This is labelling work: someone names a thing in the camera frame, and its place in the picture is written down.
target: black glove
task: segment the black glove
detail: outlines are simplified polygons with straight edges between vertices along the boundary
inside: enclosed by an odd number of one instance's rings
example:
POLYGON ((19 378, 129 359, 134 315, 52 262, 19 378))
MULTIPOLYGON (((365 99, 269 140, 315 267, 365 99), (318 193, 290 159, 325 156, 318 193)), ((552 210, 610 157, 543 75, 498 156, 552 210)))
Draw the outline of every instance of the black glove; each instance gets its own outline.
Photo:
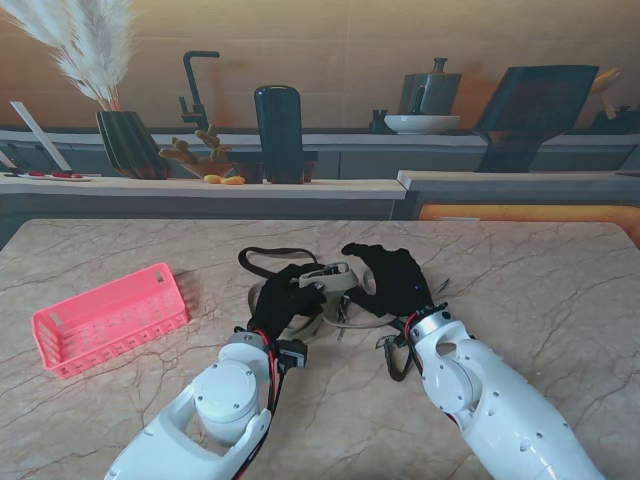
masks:
POLYGON ((269 278, 260 290, 247 330, 259 328, 275 342, 296 314, 311 316, 318 312, 327 300, 318 287, 312 284, 300 288, 297 283, 291 283, 291 279, 317 269, 317 264, 292 264, 269 278))
POLYGON ((342 249, 342 253, 360 257, 373 272, 375 295, 366 295, 362 289, 349 292, 350 298, 366 310, 378 316, 390 313, 404 317, 433 306, 422 270, 407 249, 390 252, 382 245, 350 243, 342 249))

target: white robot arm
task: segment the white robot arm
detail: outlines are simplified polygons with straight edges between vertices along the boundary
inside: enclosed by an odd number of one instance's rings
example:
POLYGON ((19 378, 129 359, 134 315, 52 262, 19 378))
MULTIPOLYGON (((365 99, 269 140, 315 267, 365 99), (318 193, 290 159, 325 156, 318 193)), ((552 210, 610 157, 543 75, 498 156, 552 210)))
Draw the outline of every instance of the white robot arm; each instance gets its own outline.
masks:
POLYGON ((105 480, 231 480, 265 437, 272 413, 259 406, 270 380, 267 347, 254 332, 234 333, 214 363, 163 409, 115 460, 105 480), (191 440, 198 414, 208 437, 230 447, 223 455, 191 440))
POLYGON ((446 309, 431 312, 409 328, 422 384, 493 478, 604 480, 551 403, 446 309), (440 355, 441 344, 455 349, 440 355))

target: gray kettle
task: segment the gray kettle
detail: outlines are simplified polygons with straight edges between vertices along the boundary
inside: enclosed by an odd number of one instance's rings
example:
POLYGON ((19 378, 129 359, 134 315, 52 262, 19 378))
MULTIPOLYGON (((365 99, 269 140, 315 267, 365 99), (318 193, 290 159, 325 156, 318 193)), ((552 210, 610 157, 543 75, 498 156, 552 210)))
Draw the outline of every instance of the gray kettle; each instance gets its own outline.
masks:
POLYGON ((404 76, 400 115, 449 115, 456 99, 462 75, 446 73, 443 57, 433 59, 433 71, 404 76))

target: potted plant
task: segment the potted plant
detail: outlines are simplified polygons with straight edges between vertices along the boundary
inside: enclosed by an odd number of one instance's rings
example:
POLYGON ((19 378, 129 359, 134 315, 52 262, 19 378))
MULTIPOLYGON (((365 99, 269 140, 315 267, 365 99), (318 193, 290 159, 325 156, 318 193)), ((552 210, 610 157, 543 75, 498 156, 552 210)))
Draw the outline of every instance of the potted plant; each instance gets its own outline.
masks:
POLYGON ((101 112, 111 166, 131 178, 166 179, 168 163, 135 112, 122 111, 118 84, 131 58, 131 0, 0 0, 13 22, 52 47, 60 71, 101 112))

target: succulent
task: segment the succulent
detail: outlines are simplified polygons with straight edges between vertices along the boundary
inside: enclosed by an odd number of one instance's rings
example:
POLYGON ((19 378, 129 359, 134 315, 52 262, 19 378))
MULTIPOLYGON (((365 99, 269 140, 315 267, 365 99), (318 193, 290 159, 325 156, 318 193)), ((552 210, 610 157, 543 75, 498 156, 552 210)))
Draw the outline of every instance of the succulent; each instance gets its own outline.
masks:
POLYGON ((171 139, 173 148, 163 148, 159 155, 162 158, 173 158, 180 163, 186 165, 201 165, 203 163, 229 163, 227 153, 231 151, 231 145, 221 145, 218 138, 218 129, 215 125, 209 125, 209 129, 204 132, 196 130, 196 137, 202 140, 207 147, 211 149, 208 156, 196 155, 189 150, 190 145, 186 140, 180 140, 177 137, 171 139))

